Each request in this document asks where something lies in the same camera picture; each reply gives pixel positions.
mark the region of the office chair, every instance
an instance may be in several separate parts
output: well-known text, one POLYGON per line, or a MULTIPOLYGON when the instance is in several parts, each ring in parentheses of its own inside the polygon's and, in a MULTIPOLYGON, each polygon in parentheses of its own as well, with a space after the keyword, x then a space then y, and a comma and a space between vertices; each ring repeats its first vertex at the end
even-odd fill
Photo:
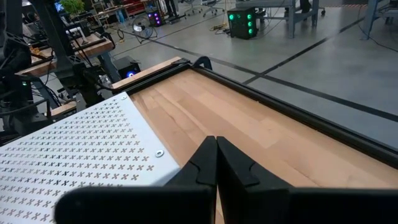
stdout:
POLYGON ((193 2, 194 2, 194 1, 195 1, 195 0, 185 0, 185 1, 182 1, 182 2, 186 2, 186 3, 188 3, 189 5, 191 5, 191 7, 190 7, 189 9, 187 9, 187 10, 184 12, 185 15, 190 16, 190 13, 189 13, 189 12, 192 12, 192 14, 194 14, 195 12, 201 13, 201 12, 203 11, 202 8, 200 8, 200 7, 194 7, 194 6, 193 6, 193 2))
POLYGON ((210 1, 202 1, 202 5, 203 6, 208 6, 209 8, 206 9, 203 13, 203 17, 206 16, 207 12, 211 11, 212 15, 217 15, 217 9, 222 10, 223 12, 225 12, 225 9, 223 9, 222 7, 214 7, 216 4, 218 4, 221 0, 210 0, 210 1))

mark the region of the metal bolt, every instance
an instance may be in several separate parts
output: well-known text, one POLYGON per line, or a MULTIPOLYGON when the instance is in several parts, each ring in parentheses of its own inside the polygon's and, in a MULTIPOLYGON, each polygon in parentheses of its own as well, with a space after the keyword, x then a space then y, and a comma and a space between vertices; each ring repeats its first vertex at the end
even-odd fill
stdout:
POLYGON ((156 157, 162 157, 163 156, 163 154, 164 154, 164 151, 163 150, 158 150, 158 151, 156 151, 156 157))

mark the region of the concrete floor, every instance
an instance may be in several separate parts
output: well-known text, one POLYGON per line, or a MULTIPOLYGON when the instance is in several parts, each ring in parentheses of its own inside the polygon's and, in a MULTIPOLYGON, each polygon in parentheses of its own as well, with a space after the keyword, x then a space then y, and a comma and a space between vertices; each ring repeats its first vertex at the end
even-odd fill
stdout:
MULTIPOLYGON (((213 70, 222 75, 398 148, 396 52, 360 40, 357 23, 365 8, 359 16, 358 11, 359 7, 328 7, 316 28, 310 21, 298 23, 294 39, 287 37, 285 21, 271 21, 265 30, 260 27, 263 31, 252 40, 209 31, 227 21, 223 14, 205 18, 196 14, 157 28, 158 37, 152 42, 140 44, 126 35, 111 55, 114 59, 129 55, 141 62, 142 69, 174 56, 191 61, 209 56, 213 70)), ((272 9, 271 14, 283 12, 272 9)), ((380 19, 371 37, 398 49, 397 31, 396 25, 385 26, 380 19)), ((59 88, 60 84, 58 80, 49 82, 51 88, 53 85, 59 88)))

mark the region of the white perforated panel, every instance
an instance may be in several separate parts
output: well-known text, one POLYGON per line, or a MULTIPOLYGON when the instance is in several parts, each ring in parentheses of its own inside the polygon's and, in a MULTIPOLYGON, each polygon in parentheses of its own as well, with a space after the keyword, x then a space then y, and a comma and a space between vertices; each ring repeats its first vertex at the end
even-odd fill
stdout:
POLYGON ((0 148, 0 224, 52 223, 71 189, 162 185, 178 170, 121 93, 0 148))

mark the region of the black equipment box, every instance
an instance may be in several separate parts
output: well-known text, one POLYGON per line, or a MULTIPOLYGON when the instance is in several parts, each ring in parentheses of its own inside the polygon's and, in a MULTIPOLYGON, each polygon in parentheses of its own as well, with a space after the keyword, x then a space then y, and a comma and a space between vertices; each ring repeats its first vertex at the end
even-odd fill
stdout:
POLYGON ((150 22, 150 25, 153 27, 159 27, 164 24, 163 16, 159 10, 147 11, 147 16, 150 22))
POLYGON ((132 59, 130 56, 125 56, 121 59, 117 59, 113 62, 113 64, 118 70, 119 75, 122 79, 129 78, 141 72, 141 69, 139 68, 139 63, 132 59))
POLYGON ((228 11, 231 37, 248 40, 257 36, 256 12, 253 7, 236 7, 228 11))

